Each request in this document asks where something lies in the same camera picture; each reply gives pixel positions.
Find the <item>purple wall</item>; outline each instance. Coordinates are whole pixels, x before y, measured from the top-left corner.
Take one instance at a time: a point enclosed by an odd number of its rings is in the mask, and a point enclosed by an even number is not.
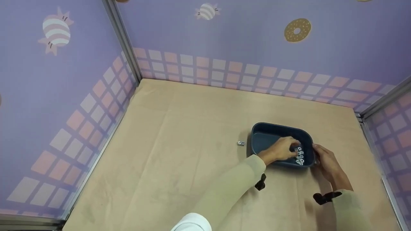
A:
[[[411,92],[367,119],[383,171],[411,229]]]
[[[220,0],[209,2],[213,8],[218,3],[220,15],[208,12],[210,17],[197,19],[196,9],[205,9],[205,3],[118,4],[132,45],[145,50],[146,58],[143,52],[138,57],[144,77],[298,97],[359,112],[411,74],[411,28],[401,26],[411,23],[410,1]],[[288,42],[284,29],[298,18],[311,23],[310,33]]]
[[[60,217],[135,83],[100,0],[3,1],[0,17],[0,213]]]

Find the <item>forearm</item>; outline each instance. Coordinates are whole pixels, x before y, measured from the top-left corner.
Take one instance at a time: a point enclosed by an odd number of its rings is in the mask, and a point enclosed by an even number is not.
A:
[[[351,186],[350,180],[348,179],[347,175],[344,171],[339,171],[336,174],[333,174],[331,179],[331,186],[333,191],[346,189],[350,191],[354,191],[353,187]]]
[[[342,193],[332,200],[337,218],[337,231],[371,231],[371,224],[364,216],[357,196],[351,190],[338,190]]]
[[[264,161],[257,155],[248,157],[212,183],[192,212],[205,217],[215,230],[240,197],[260,180],[265,169]]]

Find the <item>hand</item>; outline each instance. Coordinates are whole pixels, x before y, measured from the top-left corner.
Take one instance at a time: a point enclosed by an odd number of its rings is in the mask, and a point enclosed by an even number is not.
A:
[[[313,148],[319,160],[318,167],[324,178],[331,183],[332,189],[334,191],[339,189],[353,191],[353,187],[335,158],[334,153],[319,144],[313,144]]]
[[[276,160],[286,160],[291,157],[296,157],[297,152],[290,152],[290,146],[292,144],[300,144],[300,142],[291,136],[281,137],[267,150],[261,151],[258,156],[266,165]]]

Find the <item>checkered pattern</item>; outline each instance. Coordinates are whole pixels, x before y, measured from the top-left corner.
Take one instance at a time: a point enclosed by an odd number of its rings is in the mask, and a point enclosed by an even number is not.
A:
[[[383,171],[411,229],[411,92],[367,119]]]
[[[124,53],[117,57],[79,102],[50,144],[39,153],[29,176],[2,201],[3,214],[60,217],[85,180],[108,137],[123,116],[136,83]]]
[[[134,48],[144,78],[314,100],[362,112],[393,85]]]

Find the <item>blue plastic tray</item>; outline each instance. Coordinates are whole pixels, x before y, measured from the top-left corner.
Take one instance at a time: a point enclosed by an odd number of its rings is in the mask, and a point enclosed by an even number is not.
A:
[[[305,169],[311,167],[315,163],[315,154],[312,148],[312,138],[306,131],[298,128],[264,122],[256,123],[251,131],[252,154],[260,153],[261,151],[269,148],[280,137],[286,136],[292,136],[294,139],[301,142],[301,148],[304,151],[304,164],[297,164],[294,157],[287,160],[275,161],[273,162],[273,164],[296,169]]]

